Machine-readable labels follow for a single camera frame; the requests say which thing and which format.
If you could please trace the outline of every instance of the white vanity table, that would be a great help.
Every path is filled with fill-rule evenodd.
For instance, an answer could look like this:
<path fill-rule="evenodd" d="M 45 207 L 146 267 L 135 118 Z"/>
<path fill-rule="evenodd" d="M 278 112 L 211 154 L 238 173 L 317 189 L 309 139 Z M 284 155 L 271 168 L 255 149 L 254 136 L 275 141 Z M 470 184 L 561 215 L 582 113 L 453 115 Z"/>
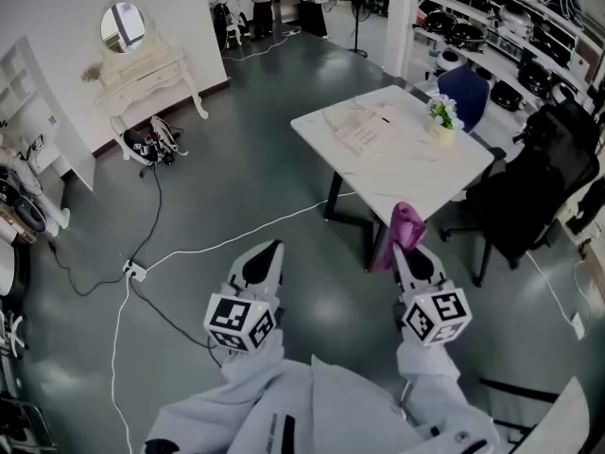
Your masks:
<path fill-rule="evenodd" d="M 116 20 L 120 21 L 116 8 L 126 5 L 121 3 L 124 1 L 112 0 L 104 8 L 101 25 L 103 64 L 100 74 L 103 89 L 96 97 L 96 104 L 109 116 L 115 141 L 122 148 L 124 159 L 133 158 L 144 164 L 142 158 L 122 139 L 122 134 L 127 128 L 120 116 L 132 103 L 145 99 L 157 89 L 171 87 L 184 80 L 191 90 L 191 97 L 201 118 L 207 119 L 208 113 L 201 107 L 201 98 L 182 51 L 170 48 L 155 29 L 153 21 L 143 7 L 129 5 L 129 8 L 134 11 L 138 9 L 140 19 L 145 26 L 144 35 L 139 36 L 136 41 L 129 40 L 128 28 L 125 28 L 125 24 L 117 25 L 118 33 L 103 35 L 104 32 L 108 32 L 108 15 L 115 16 Z M 122 36 L 121 44 L 116 45 L 116 36 L 119 35 Z"/>

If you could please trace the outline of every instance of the white pillar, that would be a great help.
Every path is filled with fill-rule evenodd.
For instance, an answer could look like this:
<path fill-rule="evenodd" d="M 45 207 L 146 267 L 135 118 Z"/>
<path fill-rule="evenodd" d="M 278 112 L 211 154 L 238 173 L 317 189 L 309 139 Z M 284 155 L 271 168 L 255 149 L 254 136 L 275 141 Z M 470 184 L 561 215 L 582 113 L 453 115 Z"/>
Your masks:
<path fill-rule="evenodd" d="M 414 42 L 418 0 L 390 0 L 385 72 L 405 79 Z"/>

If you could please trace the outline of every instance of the blue chair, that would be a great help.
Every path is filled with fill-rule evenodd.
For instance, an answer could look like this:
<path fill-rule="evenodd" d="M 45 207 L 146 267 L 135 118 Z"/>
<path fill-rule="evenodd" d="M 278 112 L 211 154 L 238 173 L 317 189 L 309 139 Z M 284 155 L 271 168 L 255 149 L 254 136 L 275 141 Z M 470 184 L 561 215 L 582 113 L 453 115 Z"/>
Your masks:
<path fill-rule="evenodd" d="M 454 99 L 457 103 L 458 117 L 464 121 L 464 131 L 470 133 L 479 122 L 490 98 L 488 81 L 462 65 L 441 74 L 437 81 L 439 92 Z"/>

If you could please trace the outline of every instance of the round mirror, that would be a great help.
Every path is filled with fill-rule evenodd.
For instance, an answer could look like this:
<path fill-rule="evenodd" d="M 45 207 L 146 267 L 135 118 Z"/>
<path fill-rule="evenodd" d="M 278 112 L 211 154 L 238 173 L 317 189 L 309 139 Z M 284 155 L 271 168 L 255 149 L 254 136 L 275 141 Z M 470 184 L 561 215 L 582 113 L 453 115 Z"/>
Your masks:
<path fill-rule="evenodd" d="M 112 5 L 101 21 L 101 39 L 113 52 L 125 53 L 141 44 L 145 35 L 143 16 L 129 3 Z"/>

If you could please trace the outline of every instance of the chair wheel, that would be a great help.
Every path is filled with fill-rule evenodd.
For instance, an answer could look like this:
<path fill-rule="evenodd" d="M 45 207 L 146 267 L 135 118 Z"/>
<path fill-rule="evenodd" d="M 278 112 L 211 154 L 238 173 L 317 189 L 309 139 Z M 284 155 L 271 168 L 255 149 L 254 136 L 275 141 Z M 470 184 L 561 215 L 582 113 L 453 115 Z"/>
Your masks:
<path fill-rule="evenodd" d="M 443 242 L 449 242 L 452 235 L 448 231 L 444 231 L 442 229 L 439 230 L 439 237 Z"/>

